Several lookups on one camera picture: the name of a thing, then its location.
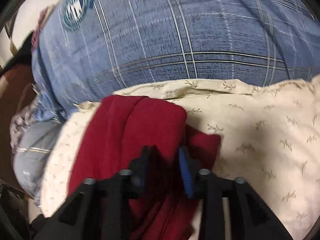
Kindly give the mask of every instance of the red cloth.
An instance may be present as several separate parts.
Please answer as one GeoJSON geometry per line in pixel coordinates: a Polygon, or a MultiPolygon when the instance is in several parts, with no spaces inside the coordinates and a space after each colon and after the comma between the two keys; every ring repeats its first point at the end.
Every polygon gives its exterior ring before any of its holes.
{"type": "Polygon", "coordinates": [[[220,142],[186,125],[186,111],[148,97],[104,98],[84,135],[69,182],[73,192],[85,178],[107,179],[126,169],[144,145],[152,153],[147,192],[130,200],[131,240],[179,240],[190,237],[190,221],[198,202],[186,198],[177,161],[177,148],[187,145],[193,158],[211,169],[220,142]]]}

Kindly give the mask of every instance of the blue rubber tip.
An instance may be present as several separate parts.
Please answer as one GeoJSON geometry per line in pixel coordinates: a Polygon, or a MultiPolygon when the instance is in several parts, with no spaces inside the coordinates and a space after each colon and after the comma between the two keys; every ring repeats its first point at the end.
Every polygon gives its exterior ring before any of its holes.
{"type": "Polygon", "coordinates": [[[185,148],[180,147],[178,150],[178,155],[179,155],[180,172],[183,180],[184,190],[187,194],[187,197],[192,198],[193,182],[190,174],[190,168],[189,168],[187,153],[185,152],[185,148]]]}

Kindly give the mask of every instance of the plaid pattern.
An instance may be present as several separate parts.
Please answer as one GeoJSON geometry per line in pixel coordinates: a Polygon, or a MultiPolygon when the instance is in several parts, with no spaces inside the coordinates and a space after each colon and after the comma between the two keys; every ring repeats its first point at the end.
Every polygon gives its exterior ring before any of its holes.
{"type": "Polygon", "coordinates": [[[65,1],[33,52],[37,120],[141,83],[267,86],[320,72],[320,24],[300,0],[93,0],[74,30],[62,24],[65,1]]]}

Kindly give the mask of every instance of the bed sheet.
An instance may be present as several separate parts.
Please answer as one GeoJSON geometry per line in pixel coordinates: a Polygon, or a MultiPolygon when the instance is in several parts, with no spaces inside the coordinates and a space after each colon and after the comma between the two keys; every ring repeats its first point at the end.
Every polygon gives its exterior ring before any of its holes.
{"type": "MultiPolygon", "coordinates": [[[[188,113],[187,123],[222,136],[213,171],[245,178],[294,240],[320,215],[320,76],[269,87],[239,80],[178,80],[117,91],[169,100],[188,113]]],[[[58,139],[44,173],[42,210],[51,216],[67,195],[69,173],[85,127],[98,103],[78,106],[58,139]]],[[[193,225],[198,229],[200,210],[193,225]]]]}

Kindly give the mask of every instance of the gray pillow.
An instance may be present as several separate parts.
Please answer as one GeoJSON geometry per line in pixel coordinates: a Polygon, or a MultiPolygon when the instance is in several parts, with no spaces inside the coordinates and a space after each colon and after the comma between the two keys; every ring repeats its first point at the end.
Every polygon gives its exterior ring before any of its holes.
{"type": "Polygon", "coordinates": [[[64,123],[55,120],[28,126],[13,160],[13,170],[21,187],[40,205],[44,168],[64,123]]]}

